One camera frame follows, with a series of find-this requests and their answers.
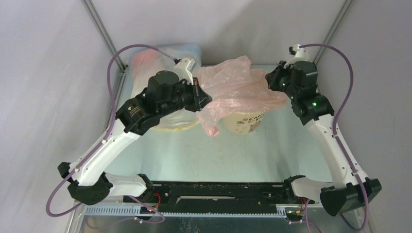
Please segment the pink plastic trash bag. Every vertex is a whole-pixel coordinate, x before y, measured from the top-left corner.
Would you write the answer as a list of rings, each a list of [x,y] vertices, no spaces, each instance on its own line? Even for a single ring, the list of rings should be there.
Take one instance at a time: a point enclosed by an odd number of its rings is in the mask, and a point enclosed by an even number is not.
[[[266,113],[286,106],[287,96],[268,88],[266,74],[263,69],[252,68],[247,56],[196,71],[200,87],[213,98],[196,114],[208,136],[217,136],[220,132],[218,123],[232,113]]]

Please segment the cream round trash bin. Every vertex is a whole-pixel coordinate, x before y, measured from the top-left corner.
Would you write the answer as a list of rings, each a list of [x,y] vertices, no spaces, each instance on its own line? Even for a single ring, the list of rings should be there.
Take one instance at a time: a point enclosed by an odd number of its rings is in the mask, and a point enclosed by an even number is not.
[[[228,131],[245,135],[256,131],[264,116],[264,112],[235,112],[223,117],[221,123]]]

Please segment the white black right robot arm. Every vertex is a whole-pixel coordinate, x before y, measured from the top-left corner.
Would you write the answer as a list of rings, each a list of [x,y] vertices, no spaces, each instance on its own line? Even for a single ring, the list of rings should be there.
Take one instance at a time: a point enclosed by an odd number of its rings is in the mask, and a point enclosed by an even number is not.
[[[370,202],[382,190],[378,179],[371,179],[354,158],[340,132],[333,124],[334,109],[328,98],[317,91],[318,70],[314,63],[280,61],[265,76],[268,88],[283,92],[291,100],[292,110],[318,143],[332,177],[331,182],[311,180],[297,175],[285,180],[282,190],[285,201],[297,202],[301,197],[322,204],[336,216],[365,206],[362,187]]]

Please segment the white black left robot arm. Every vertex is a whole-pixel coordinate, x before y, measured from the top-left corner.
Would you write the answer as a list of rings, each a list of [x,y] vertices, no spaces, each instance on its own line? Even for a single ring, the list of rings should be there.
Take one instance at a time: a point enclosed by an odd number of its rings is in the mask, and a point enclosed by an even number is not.
[[[112,196],[150,201],[154,190],[146,175],[113,175],[105,169],[131,143],[157,126],[162,117],[182,109],[195,113],[211,102],[212,97],[200,87],[197,78],[179,78],[172,71],[156,73],[141,93],[128,99],[116,111],[107,134],[96,141],[84,158],[58,166],[62,178],[69,182],[70,196],[85,205],[94,205]]]

